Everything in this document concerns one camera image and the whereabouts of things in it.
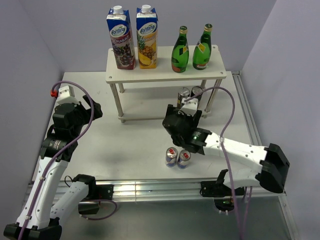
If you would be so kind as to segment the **green glass bottle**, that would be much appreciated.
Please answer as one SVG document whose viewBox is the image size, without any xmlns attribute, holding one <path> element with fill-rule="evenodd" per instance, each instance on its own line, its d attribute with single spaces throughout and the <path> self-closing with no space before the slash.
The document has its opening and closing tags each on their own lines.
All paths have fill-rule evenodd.
<svg viewBox="0 0 320 240">
<path fill-rule="evenodd" d="M 188 28 L 180 26 L 179 36 L 171 53 L 171 67 L 176 73 L 186 70 L 189 61 L 189 46 L 187 41 Z"/>
<path fill-rule="evenodd" d="M 192 57 L 192 65 L 196 70 L 204 70 L 211 57 L 212 43 L 211 43 L 211 33 L 213 25 L 207 23 L 204 26 L 203 33 L 197 42 Z"/>
</svg>

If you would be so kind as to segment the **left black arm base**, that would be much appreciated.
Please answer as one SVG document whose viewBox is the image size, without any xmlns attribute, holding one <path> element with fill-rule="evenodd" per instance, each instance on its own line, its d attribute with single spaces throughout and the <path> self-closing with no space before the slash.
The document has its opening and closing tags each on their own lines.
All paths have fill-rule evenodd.
<svg viewBox="0 0 320 240">
<path fill-rule="evenodd" d="M 99 184 L 96 186 L 92 195 L 85 197 L 78 204 L 78 213 L 81 215 L 96 215 L 101 209 L 101 201 L 92 200 L 112 200 L 114 192 L 113 184 Z"/>
</svg>

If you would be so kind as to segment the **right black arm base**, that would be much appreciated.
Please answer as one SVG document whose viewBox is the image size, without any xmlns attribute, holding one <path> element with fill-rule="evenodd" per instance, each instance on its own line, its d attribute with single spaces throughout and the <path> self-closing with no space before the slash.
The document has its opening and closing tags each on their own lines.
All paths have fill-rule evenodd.
<svg viewBox="0 0 320 240">
<path fill-rule="evenodd" d="M 228 170 L 222 170 L 216 180 L 200 182 L 199 194 L 204 198 L 213 198 L 214 207 L 219 214 L 228 215 L 235 210 L 234 199 L 230 187 L 224 185 L 224 177 L 228 176 Z"/>
</svg>

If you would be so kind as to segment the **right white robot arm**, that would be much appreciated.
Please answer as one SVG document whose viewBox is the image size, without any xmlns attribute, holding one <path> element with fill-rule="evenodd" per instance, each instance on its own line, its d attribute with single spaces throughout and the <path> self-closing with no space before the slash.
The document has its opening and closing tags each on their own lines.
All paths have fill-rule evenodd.
<svg viewBox="0 0 320 240">
<path fill-rule="evenodd" d="M 162 122 L 174 145 L 193 154 L 228 157 L 228 162 L 245 166 L 237 171 L 221 171 L 216 183 L 217 191 L 229 194 L 233 188 L 261 186 L 265 190 L 282 194 L 285 190 L 290 162 L 281 147 L 271 143 L 259 146 L 242 143 L 198 127 L 202 111 L 187 115 L 169 104 Z"/>
</svg>

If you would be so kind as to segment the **dark can top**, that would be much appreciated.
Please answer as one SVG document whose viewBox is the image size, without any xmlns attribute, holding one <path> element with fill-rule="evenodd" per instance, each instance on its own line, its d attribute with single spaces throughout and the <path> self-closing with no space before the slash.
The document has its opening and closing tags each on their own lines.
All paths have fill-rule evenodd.
<svg viewBox="0 0 320 240">
<path fill-rule="evenodd" d="M 183 99 L 187 99 L 190 96 L 190 90 L 187 87 L 181 87 L 177 93 L 177 107 L 181 108 Z"/>
</svg>

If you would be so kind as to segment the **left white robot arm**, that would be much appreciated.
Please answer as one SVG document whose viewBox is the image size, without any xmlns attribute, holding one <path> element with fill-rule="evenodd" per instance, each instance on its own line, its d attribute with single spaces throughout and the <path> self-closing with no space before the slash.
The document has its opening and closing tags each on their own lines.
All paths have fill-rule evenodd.
<svg viewBox="0 0 320 240">
<path fill-rule="evenodd" d="M 90 108 L 73 96 L 59 96 L 53 113 L 53 125 L 42 143 L 40 160 L 28 200 L 15 223 L 6 225 L 3 235 L 9 240 L 58 240 L 64 221 L 78 204 L 96 197 L 94 176 L 79 174 L 57 203 L 53 203 L 60 179 L 66 170 L 78 139 L 85 133 L 83 126 L 103 116 L 100 104 L 84 95 Z"/>
</svg>

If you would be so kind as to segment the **dark can yellow label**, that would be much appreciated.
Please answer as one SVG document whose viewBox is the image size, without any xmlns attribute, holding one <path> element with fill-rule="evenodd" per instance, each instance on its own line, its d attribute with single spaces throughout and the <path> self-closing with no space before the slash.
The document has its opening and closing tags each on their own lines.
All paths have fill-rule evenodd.
<svg viewBox="0 0 320 240">
<path fill-rule="evenodd" d="M 197 109 L 199 109 L 200 108 L 201 99 L 202 99 L 202 95 L 203 95 L 203 89 L 200 86 L 194 86 L 191 89 L 190 97 L 192 98 L 195 95 L 197 95 L 197 97 L 196 97 L 196 99 L 198 99 Z"/>
</svg>

